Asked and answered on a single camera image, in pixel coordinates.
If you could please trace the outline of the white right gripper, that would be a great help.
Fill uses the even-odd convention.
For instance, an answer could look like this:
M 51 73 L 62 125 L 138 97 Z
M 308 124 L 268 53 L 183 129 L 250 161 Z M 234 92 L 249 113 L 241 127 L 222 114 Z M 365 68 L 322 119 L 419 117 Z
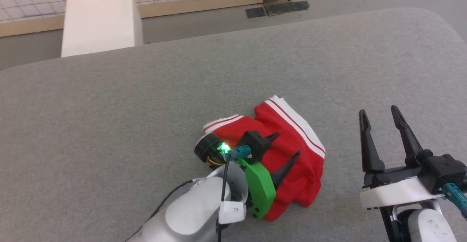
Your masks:
M 420 162 L 417 156 L 423 148 L 400 109 L 392 105 L 391 113 L 401 135 L 406 166 L 385 169 L 371 136 L 367 113 L 365 110 L 359 111 L 362 170 L 365 172 L 364 186 L 360 193 L 362 208 L 409 205 L 442 197 L 442 192 L 430 193 L 418 179 Z

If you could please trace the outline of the red and white t-shirt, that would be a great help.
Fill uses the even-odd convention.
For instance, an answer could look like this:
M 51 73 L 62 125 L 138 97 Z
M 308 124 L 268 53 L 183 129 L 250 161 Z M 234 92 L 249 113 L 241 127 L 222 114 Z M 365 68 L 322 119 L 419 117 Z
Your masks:
M 280 185 L 265 220 L 277 220 L 292 202 L 309 207 L 320 192 L 325 147 L 308 122 L 284 98 L 272 96 L 265 100 L 255 107 L 254 118 L 236 114 L 211 121 L 203 130 L 215 133 L 229 145 L 238 143 L 246 131 L 256 130 L 261 136 L 278 132 L 278 138 L 261 160 L 270 173 L 276 172 L 297 151 L 301 152 Z

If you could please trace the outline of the wooden framed mesh fence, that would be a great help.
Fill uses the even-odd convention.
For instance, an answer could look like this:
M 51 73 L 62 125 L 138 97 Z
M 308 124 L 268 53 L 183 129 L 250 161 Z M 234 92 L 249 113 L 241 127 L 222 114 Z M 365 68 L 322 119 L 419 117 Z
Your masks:
M 139 4 L 138 10 L 140 17 L 144 19 L 261 3 L 263 0 L 168 0 L 165 3 Z M 65 15 L 0 23 L 0 37 L 60 30 L 64 26 Z

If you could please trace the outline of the small black floor mat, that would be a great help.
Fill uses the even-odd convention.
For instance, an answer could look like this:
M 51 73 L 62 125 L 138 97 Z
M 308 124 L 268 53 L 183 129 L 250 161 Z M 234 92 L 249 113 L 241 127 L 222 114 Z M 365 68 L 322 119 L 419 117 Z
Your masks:
M 264 7 L 247 8 L 245 13 L 248 19 L 266 16 Z

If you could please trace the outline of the white rectangular box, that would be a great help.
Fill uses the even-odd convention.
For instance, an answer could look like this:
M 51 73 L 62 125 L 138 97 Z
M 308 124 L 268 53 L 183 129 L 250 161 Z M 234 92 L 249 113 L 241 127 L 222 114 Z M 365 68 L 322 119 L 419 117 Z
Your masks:
M 135 0 L 67 0 L 61 57 L 143 45 Z

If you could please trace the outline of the long black floor mat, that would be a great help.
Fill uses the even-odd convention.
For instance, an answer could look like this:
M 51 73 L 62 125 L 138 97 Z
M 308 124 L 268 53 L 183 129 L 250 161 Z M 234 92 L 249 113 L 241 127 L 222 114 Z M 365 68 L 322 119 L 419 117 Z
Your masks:
M 275 16 L 289 12 L 306 11 L 310 5 L 308 1 L 281 0 L 275 3 L 264 3 L 263 7 L 268 16 Z

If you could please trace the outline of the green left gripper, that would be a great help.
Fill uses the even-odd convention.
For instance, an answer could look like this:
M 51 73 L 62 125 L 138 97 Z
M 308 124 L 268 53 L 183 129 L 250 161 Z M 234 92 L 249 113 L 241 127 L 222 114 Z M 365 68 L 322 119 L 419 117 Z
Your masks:
M 267 144 L 272 145 L 278 136 L 280 136 L 279 132 L 266 136 Z M 245 162 L 245 176 L 249 191 L 246 206 L 255 219 L 263 219 L 268 213 L 275 199 L 276 191 L 297 162 L 300 154 L 301 151 L 297 151 L 287 163 L 272 174 L 261 163 L 249 164 L 247 161 Z

